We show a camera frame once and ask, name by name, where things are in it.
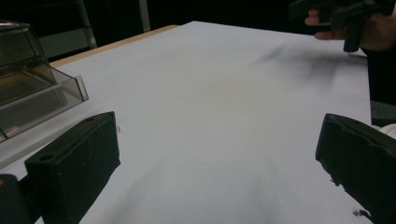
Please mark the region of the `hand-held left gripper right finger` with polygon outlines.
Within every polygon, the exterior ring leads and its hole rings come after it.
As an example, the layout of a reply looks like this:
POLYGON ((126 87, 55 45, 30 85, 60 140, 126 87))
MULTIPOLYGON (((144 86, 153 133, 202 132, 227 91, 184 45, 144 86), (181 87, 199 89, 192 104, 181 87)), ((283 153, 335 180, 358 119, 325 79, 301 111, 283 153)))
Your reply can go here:
POLYGON ((396 139, 360 121, 327 114, 316 160, 373 224, 396 224, 396 139))

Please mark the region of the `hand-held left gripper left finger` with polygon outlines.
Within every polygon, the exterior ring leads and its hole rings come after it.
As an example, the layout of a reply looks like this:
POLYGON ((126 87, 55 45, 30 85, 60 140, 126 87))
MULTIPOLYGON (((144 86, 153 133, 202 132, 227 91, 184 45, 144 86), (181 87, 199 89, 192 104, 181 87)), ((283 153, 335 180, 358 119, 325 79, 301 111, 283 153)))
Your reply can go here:
POLYGON ((120 165, 115 113, 72 127, 25 161, 45 224, 78 224, 120 165))

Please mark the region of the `smoked clear plastic drawer box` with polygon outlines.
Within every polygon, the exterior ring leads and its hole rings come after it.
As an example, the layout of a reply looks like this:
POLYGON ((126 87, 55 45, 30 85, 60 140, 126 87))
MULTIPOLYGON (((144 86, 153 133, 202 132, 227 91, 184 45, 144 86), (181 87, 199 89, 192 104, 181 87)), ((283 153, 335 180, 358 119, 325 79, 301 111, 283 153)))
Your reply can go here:
POLYGON ((88 99, 82 77, 50 66, 31 25, 0 19, 0 143, 88 99))

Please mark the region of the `grey metal stand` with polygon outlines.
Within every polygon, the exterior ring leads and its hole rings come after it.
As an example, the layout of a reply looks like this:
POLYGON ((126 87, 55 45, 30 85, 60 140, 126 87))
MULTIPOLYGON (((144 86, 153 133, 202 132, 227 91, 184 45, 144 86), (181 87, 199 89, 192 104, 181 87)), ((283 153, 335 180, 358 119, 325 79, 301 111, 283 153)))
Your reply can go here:
POLYGON ((81 26, 39 38, 51 61, 150 30, 147 0, 74 0, 74 5, 81 26))

